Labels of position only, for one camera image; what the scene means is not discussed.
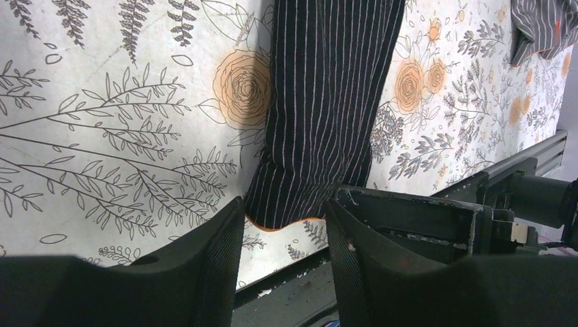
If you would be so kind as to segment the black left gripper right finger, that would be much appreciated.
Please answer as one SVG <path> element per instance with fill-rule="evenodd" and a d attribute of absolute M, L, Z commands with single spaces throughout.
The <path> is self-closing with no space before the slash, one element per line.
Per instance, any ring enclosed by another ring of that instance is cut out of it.
<path fill-rule="evenodd" d="M 420 256 L 331 200 L 329 247 L 342 326 L 576 326 L 577 258 Z"/>

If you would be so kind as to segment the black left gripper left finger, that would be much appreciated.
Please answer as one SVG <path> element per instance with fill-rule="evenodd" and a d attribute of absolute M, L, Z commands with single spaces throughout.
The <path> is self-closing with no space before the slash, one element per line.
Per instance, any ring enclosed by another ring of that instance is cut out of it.
<path fill-rule="evenodd" d="M 243 242 L 237 197 L 133 263 L 74 256 L 1 259 L 2 326 L 229 326 Z"/>

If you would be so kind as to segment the grey striped underwear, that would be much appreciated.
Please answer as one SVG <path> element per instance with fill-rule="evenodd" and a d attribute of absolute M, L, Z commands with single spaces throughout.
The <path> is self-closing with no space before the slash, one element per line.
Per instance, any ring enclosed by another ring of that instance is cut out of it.
<path fill-rule="evenodd" d="M 511 1 L 511 18 L 517 29 L 511 58 L 514 66 L 534 54 L 550 60 L 577 43 L 576 1 Z"/>

